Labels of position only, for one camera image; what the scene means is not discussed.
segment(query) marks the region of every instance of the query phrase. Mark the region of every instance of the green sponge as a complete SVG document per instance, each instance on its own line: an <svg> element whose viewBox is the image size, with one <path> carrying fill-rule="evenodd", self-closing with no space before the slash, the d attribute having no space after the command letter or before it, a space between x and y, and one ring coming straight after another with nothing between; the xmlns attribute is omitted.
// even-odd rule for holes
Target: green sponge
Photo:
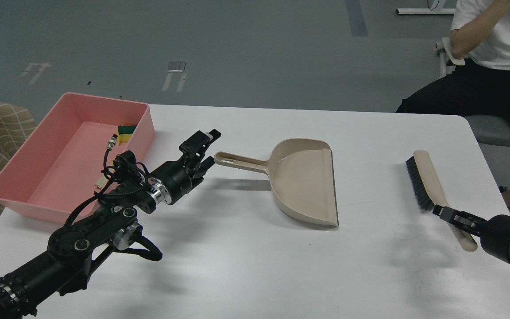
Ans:
<svg viewBox="0 0 510 319"><path fill-rule="evenodd" d="M137 125L118 125L117 133L119 133L119 137L117 138L117 143L127 143L131 137L131 134L135 132L135 128Z"/></svg>

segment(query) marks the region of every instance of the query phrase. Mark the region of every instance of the beige dustpan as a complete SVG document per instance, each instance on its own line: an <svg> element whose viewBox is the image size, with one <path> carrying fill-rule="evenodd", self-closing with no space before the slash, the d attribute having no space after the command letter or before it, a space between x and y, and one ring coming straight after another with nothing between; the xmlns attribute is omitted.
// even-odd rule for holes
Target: beige dustpan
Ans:
<svg viewBox="0 0 510 319"><path fill-rule="evenodd" d="M271 182L277 206L288 216L313 224L338 226L332 150L323 141L289 139L268 161L218 152L219 165L262 172Z"/></svg>

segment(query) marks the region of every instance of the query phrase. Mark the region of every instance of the hand brush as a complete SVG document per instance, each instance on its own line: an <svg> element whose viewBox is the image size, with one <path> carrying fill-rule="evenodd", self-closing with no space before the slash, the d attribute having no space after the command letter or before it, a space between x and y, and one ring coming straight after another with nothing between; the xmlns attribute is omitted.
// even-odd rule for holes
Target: hand brush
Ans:
<svg viewBox="0 0 510 319"><path fill-rule="evenodd" d="M413 157L406 162L406 169L409 171L414 195L421 209L432 210L435 204L448 206L444 189L427 151L414 152ZM448 226L466 252L475 252L477 243L471 234L459 230L452 224L448 224Z"/></svg>

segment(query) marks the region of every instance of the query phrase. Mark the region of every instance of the knee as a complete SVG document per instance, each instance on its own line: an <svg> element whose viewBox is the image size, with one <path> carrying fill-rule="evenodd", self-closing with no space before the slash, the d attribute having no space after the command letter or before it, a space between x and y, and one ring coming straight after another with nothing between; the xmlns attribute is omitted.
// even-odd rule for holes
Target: knee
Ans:
<svg viewBox="0 0 510 319"><path fill-rule="evenodd" d="M419 96L418 94L413 94L410 97L402 100L401 105L397 109L397 113L431 113L429 111L430 105L431 100L429 98Z"/></svg>

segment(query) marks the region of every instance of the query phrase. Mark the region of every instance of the gray floor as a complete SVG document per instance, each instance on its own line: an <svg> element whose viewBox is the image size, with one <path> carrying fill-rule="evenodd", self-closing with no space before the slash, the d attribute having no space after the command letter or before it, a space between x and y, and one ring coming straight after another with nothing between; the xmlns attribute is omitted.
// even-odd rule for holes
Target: gray floor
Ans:
<svg viewBox="0 0 510 319"><path fill-rule="evenodd" d="M176 105L393 112L437 78L433 44L448 34L452 17L395 10L426 5L0 1L0 101L29 108L37 121L65 92ZM165 85L170 61L186 62L180 91L181 74ZM510 183L510 149L483 151L498 184Z"/></svg>

